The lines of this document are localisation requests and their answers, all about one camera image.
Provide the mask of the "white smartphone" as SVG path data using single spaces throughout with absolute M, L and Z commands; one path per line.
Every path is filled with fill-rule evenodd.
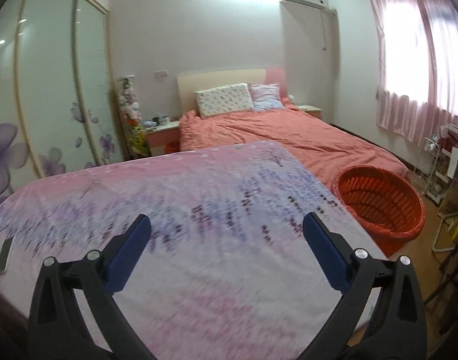
M 0 275 L 7 272 L 8 261 L 13 246 L 14 237 L 8 237 L 4 240 L 0 250 Z

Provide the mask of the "orange plastic laundry basket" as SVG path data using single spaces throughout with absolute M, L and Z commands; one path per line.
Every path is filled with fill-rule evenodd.
M 347 167 L 337 174 L 331 190 L 387 257 L 415 240 L 425 226 L 426 209 L 420 195 L 389 170 Z

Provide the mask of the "pink floral bed sheet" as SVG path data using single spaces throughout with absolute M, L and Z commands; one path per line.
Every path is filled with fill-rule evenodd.
M 117 305 L 159 359 L 295 359 L 340 294 L 306 243 L 315 212 L 374 258 L 383 252 L 281 145 L 181 152 L 37 180 L 0 205 L 0 291 L 27 313 L 44 258 L 100 250 L 140 214 L 152 234 Z

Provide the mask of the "coral orange duvet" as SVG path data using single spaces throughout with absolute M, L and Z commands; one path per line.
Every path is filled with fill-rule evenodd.
M 180 150 L 190 151 L 255 141 L 277 141 L 326 187 L 346 167 L 380 167 L 408 179 L 396 155 L 301 111 L 288 99 L 283 108 L 238 111 L 202 118 L 189 111 L 179 121 Z

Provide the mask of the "pink nightstand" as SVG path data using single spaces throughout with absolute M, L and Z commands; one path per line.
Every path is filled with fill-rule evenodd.
M 147 131 L 146 141 L 151 156 L 173 154 L 180 151 L 179 121 L 170 121 Z

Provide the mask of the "floral sliding wardrobe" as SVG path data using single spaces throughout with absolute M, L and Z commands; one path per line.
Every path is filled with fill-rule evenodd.
M 124 158 L 106 0 L 0 0 L 0 204 Z

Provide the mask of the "plush toy column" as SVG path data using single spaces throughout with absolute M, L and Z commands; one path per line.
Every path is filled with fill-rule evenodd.
M 142 116 L 138 96 L 135 93 L 131 79 L 124 76 L 120 79 L 121 91 L 117 96 L 122 122 L 125 127 L 126 141 L 134 158 L 147 158 L 150 150 L 146 141 L 146 130 L 141 125 Z

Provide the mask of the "right bedside table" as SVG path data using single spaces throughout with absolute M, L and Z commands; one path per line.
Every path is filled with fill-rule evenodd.
M 297 105 L 297 108 L 301 111 L 304 111 L 304 113 L 313 116 L 317 119 L 322 118 L 322 110 L 318 107 L 311 105 Z

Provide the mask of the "white mug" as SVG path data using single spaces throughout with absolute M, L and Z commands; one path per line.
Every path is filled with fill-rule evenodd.
M 163 116 L 163 117 L 160 118 L 160 123 L 162 125 L 167 125 L 169 121 L 170 121 L 170 117 L 169 116 Z

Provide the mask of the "pink curtain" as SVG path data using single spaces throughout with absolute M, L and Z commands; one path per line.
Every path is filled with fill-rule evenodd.
M 379 39 L 376 124 L 419 144 L 458 127 L 458 12 L 451 0 L 370 0 Z

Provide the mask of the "pink striped pillow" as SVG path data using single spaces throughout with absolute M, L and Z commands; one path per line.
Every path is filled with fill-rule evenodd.
M 253 100 L 253 109 L 255 111 L 270 111 L 284 108 L 281 98 L 280 85 L 278 83 L 249 83 L 248 89 Z

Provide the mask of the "floral white pillow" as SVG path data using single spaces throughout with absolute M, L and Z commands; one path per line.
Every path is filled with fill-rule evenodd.
M 204 119 L 253 110 L 253 100 L 246 83 L 200 90 L 196 91 L 195 95 L 199 114 Z

